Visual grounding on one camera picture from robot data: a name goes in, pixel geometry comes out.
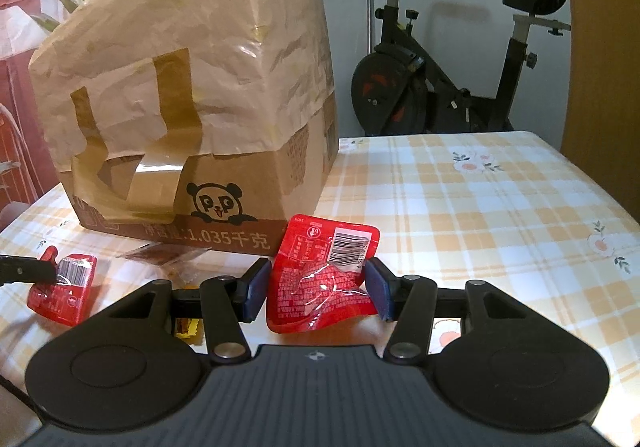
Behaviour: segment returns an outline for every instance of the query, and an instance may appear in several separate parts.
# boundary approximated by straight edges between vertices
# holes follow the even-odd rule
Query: checkered tablecloth
[[[622,447],[640,439],[640,226],[538,137],[342,139],[316,215],[380,228],[378,257],[398,275],[418,273],[457,288],[485,279],[578,335],[611,374],[594,425]],[[36,256],[55,245],[61,255],[97,256],[93,312],[162,274],[116,258],[141,244],[79,227],[60,187],[0,235],[2,253]],[[207,252],[194,271],[238,274],[254,259]],[[0,288],[0,373],[20,386],[33,353],[65,330],[29,310],[27,292],[19,284]],[[436,324],[432,350],[456,336],[456,325]],[[254,351],[260,343],[380,348],[392,325],[370,316],[276,335],[262,313],[243,330]]]

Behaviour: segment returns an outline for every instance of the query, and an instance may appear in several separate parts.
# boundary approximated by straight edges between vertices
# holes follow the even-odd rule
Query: packing tape
[[[166,134],[145,150],[126,200],[98,178],[109,150],[95,122],[86,87],[71,93],[76,120],[86,140],[84,151],[71,159],[74,194],[109,222],[171,223],[184,164],[200,152],[202,123],[191,94],[189,50],[167,53],[153,62]]]

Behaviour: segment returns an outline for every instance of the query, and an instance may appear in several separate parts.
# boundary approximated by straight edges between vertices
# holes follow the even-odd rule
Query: white barcode label
[[[58,284],[73,284],[86,286],[86,280],[91,273],[92,264],[87,259],[73,259],[65,257],[58,264]]]
[[[370,232],[338,228],[334,232],[327,262],[341,271],[360,272],[370,242]]]

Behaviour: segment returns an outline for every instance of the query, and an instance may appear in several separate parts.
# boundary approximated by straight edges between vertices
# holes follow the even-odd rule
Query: red plastic packet
[[[86,318],[88,296],[98,260],[92,255],[72,253],[56,264],[58,249],[47,247],[41,261],[56,265],[58,284],[31,286],[27,306],[52,321],[75,326]]]
[[[362,265],[376,253],[380,231],[369,225],[291,218],[278,250],[267,298],[273,332],[319,330],[376,309],[360,288]]]

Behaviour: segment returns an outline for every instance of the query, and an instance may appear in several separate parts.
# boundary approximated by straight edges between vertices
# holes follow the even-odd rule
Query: black cable
[[[5,379],[2,375],[0,375],[0,385],[37,414],[36,406],[33,403],[33,400],[31,400],[31,397],[27,395],[23,390],[19,389],[13,382]]]

